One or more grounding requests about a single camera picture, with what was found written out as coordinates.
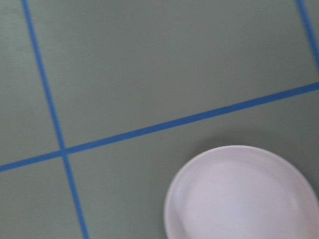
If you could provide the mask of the pink plate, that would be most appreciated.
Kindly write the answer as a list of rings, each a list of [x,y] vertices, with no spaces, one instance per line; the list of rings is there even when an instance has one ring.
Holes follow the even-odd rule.
[[[168,188],[163,221],[169,239],[316,239],[319,203],[287,160],[230,145],[182,166]]]

